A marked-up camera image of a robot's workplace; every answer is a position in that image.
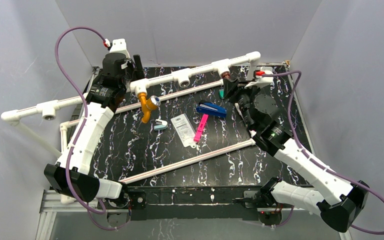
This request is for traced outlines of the brown plastic faucet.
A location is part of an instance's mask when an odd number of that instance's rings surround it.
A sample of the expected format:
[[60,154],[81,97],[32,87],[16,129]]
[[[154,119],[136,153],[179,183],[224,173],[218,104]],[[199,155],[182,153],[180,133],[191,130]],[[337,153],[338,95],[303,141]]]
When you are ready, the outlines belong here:
[[230,80],[230,79],[231,79],[231,73],[230,73],[229,70],[228,70],[228,71],[224,71],[224,72],[222,72],[222,73],[220,74],[220,77],[221,77],[222,79]]

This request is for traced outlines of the white PVC pipe frame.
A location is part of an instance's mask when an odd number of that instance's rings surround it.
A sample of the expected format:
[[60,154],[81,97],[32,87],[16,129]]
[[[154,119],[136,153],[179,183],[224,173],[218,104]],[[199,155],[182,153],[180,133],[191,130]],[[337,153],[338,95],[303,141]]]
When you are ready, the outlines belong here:
[[[251,66],[255,66],[259,60],[260,60],[261,54],[257,51],[250,52],[244,56],[239,56],[232,59],[222,59],[215,62],[212,62],[207,65],[202,65],[194,68],[184,68],[178,71],[175,71],[171,74],[164,75],[161,77],[156,78],[143,78],[140,80],[133,81],[129,84],[127,88],[126,93],[132,93],[136,97],[139,93],[146,93],[147,98],[148,96],[147,90],[149,87],[156,86],[163,83],[168,82],[178,82],[178,84],[181,87],[186,87],[188,84],[188,80],[190,77],[208,73],[208,72],[217,72],[219,75],[225,71],[229,71],[231,66],[249,63]],[[84,113],[86,113],[88,110],[86,108],[86,100],[85,97],[86,94],[80,94],[78,97],[72,97],[67,98],[63,100],[53,100],[48,102],[43,102],[38,104],[35,107],[25,108],[21,110],[12,110],[12,111],[6,111],[1,114],[1,119],[12,126],[21,126],[21,119],[24,117],[32,116],[35,114],[42,114],[44,118],[50,118],[53,119],[56,116],[57,110],[61,108],[65,108],[71,105],[82,103],[84,106]],[[141,108],[140,101],[138,102],[137,106]],[[30,134],[33,138],[37,139],[39,143],[45,147],[48,148],[48,150],[52,153],[54,153],[57,156],[57,159],[62,155],[63,151],[67,148],[68,144],[63,147],[62,151],[58,151],[52,146],[49,146],[48,143],[42,139],[41,137],[37,136],[37,134],[33,131],[31,131],[29,128],[25,128],[25,132]],[[75,198],[80,204],[87,205],[88,202],[85,202],[81,200],[79,197],[73,197]]]

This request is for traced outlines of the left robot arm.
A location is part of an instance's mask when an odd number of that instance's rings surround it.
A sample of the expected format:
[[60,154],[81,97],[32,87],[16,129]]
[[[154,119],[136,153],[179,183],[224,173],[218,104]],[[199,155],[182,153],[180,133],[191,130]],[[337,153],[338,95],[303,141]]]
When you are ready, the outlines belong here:
[[117,208],[129,203],[129,194],[117,181],[96,178],[89,174],[94,152],[106,125],[124,99],[129,84],[145,77],[141,57],[124,53],[108,53],[102,69],[92,82],[85,101],[87,112],[55,164],[48,164],[44,175],[59,194],[78,197],[84,202],[109,199]]

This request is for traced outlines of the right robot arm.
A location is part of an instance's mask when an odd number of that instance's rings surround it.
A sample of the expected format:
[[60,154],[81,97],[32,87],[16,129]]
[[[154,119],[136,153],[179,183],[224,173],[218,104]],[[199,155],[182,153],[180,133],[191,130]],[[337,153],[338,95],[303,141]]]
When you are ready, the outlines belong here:
[[252,139],[256,146],[287,164],[314,187],[311,190],[273,177],[242,202],[267,207],[292,205],[317,214],[337,232],[346,232],[364,208],[368,191],[328,173],[326,165],[320,168],[320,160],[312,163],[305,157],[290,131],[278,122],[276,101],[256,86],[248,87],[238,78],[223,78],[223,97],[237,106],[246,128],[255,132]]

